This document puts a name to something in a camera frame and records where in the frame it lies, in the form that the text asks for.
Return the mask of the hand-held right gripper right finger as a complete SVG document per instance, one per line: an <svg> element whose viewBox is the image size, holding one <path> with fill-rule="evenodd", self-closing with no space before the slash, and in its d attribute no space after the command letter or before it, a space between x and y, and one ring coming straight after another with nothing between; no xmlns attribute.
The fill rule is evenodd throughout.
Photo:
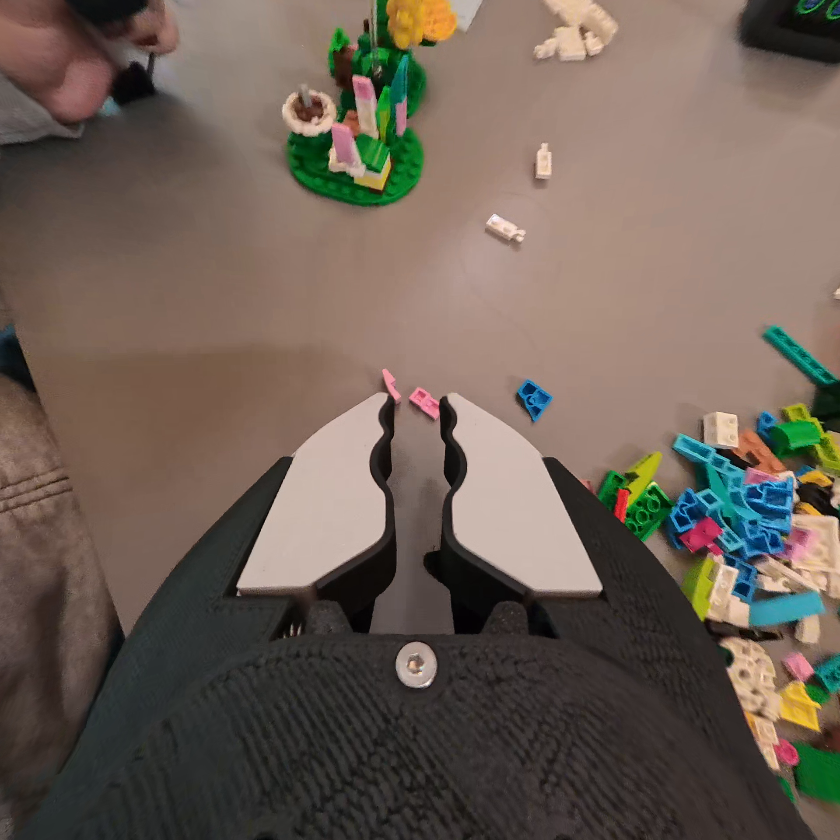
<svg viewBox="0 0 840 840"><path fill-rule="evenodd" d="M456 634L514 602L592 600L603 583L545 458L517 430L451 392L439 405L448 492L438 581Z"/></svg>

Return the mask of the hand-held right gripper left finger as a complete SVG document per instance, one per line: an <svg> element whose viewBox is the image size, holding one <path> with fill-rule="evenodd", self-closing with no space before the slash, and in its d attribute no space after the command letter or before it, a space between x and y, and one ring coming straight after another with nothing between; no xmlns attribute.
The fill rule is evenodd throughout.
<svg viewBox="0 0 840 840"><path fill-rule="evenodd" d="M396 404L377 392L313 433L290 457L236 582L239 597L284 596L307 611L336 602L371 630L396 573L392 472Z"/></svg>

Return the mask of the pile of colourful lego pieces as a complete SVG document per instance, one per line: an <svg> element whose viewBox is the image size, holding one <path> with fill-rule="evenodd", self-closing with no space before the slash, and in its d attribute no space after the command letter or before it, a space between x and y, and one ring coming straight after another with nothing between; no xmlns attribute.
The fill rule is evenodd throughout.
<svg viewBox="0 0 840 840"><path fill-rule="evenodd" d="M838 810L838 412L794 403L754 425L714 412L675 437L694 484L669 497L655 451L594 493L642 541L688 565L679 587L724 661L783 792Z"/></svg>

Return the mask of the heap of white lego pieces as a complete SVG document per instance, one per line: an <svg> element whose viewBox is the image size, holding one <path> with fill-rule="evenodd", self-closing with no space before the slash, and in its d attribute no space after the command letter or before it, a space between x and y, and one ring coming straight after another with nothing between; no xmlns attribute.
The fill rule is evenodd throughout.
<svg viewBox="0 0 840 840"><path fill-rule="evenodd" d="M556 18L550 37L532 51L537 61L563 62L599 56L618 32L618 23L596 1L542 1Z"/></svg>

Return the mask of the person's left forearm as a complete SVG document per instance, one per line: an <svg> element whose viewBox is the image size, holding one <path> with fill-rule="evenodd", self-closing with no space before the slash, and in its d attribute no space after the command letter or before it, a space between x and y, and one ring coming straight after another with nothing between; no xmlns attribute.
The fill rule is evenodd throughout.
<svg viewBox="0 0 840 840"><path fill-rule="evenodd" d="M58 122L36 100L1 74L1 145L29 144L44 139L77 140L84 123Z"/></svg>

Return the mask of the blue lego wedge piece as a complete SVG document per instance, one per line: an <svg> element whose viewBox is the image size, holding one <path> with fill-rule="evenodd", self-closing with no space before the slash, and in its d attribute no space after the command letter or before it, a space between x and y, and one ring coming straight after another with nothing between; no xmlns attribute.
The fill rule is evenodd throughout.
<svg viewBox="0 0 840 840"><path fill-rule="evenodd" d="M530 379L520 384L517 397L533 423L538 422L553 402L553 395Z"/></svg>

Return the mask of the green lego flower model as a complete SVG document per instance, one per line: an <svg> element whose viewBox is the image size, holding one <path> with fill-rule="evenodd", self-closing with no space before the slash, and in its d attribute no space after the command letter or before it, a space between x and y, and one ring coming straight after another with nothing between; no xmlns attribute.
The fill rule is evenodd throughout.
<svg viewBox="0 0 840 840"><path fill-rule="evenodd" d="M381 80L370 77L367 18L356 40L336 28L328 70L337 97L306 85L281 108L290 173L312 193L373 207L395 203L419 182L424 147L410 118L427 75L414 49L451 38L457 17L448 1L378 1Z"/></svg>

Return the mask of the long teal lego plate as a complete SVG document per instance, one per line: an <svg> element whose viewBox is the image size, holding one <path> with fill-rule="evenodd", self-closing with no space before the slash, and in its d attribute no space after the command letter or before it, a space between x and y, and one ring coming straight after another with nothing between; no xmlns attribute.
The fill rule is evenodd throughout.
<svg viewBox="0 0 840 840"><path fill-rule="evenodd" d="M790 362L814 386L828 388L838 385L838 378L782 327L777 325L768 327L762 332L762 339Z"/></svg>

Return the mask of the person's left hand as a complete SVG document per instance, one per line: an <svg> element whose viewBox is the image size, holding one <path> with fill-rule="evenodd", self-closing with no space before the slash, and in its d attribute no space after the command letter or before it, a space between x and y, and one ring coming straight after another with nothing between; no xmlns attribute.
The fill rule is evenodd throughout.
<svg viewBox="0 0 840 840"><path fill-rule="evenodd" d="M171 54L180 30L163 1L2 1L2 76L66 127L94 117L119 67L107 48Z"/></svg>

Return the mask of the person's grey hoodie torso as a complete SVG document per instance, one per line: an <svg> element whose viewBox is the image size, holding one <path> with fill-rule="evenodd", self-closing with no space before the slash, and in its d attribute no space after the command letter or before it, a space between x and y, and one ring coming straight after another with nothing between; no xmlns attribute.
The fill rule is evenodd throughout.
<svg viewBox="0 0 840 840"><path fill-rule="evenodd" d="M11 838L73 750L122 638L37 395L1 381L1 812Z"/></svg>

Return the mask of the person's blue trouser leg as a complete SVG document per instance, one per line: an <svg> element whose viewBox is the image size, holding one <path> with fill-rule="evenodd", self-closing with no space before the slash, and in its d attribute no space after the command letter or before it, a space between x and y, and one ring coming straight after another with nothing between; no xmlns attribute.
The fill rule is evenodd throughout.
<svg viewBox="0 0 840 840"><path fill-rule="evenodd" d="M1 330L1 373L32 393L37 393L14 325Z"/></svg>

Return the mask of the dark grey power station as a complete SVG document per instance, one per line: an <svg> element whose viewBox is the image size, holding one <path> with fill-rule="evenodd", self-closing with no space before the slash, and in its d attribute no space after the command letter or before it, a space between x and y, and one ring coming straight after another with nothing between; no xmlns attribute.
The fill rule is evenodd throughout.
<svg viewBox="0 0 840 840"><path fill-rule="evenodd" d="M839 1L747 1L738 26L747 47L839 63Z"/></svg>

